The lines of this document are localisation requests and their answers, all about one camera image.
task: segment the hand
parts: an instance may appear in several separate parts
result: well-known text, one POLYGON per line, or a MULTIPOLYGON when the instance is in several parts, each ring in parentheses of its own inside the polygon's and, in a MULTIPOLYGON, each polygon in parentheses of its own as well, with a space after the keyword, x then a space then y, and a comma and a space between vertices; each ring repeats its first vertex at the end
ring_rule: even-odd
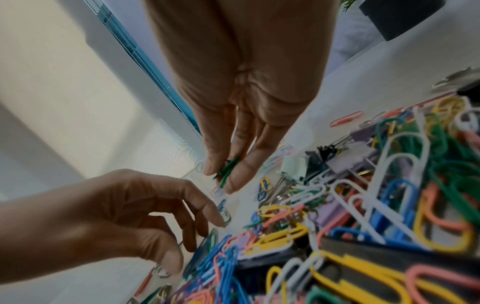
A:
POLYGON ((204 174, 242 159, 224 187, 233 193, 256 175, 317 95, 339 3, 144 2, 177 88, 198 121, 208 153, 204 174))
POLYGON ((114 171, 0 205, 0 283, 114 257, 140 257, 178 273, 183 256, 175 236, 165 218, 151 212, 175 216, 190 252, 196 230, 207 236, 208 221, 225 224, 190 181, 114 171))

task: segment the pile of paper clips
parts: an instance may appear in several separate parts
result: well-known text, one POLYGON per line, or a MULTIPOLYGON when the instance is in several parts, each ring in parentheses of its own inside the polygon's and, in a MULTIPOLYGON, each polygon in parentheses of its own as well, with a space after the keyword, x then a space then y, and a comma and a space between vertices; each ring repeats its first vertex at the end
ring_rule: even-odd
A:
POLYGON ((299 156, 304 174, 262 179, 245 231, 201 246, 169 302, 478 302, 478 114, 449 96, 299 156))

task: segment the table surface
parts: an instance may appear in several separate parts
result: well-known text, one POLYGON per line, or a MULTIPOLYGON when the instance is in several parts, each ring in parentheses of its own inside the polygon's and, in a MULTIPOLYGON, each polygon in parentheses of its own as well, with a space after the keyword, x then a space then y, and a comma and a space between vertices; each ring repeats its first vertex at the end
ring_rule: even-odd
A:
MULTIPOLYGON (((438 95, 430 87, 448 74, 480 66, 480 1, 452 0, 426 21, 398 38, 358 54, 323 81, 321 90, 285 140, 298 151, 314 149, 348 133, 381 111, 397 109, 438 95), (347 114, 364 117, 329 128, 347 114)), ((275 169, 268 176, 275 179, 275 169)), ((257 209, 254 196, 261 176, 227 205, 233 220, 219 235, 241 232, 257 209)))

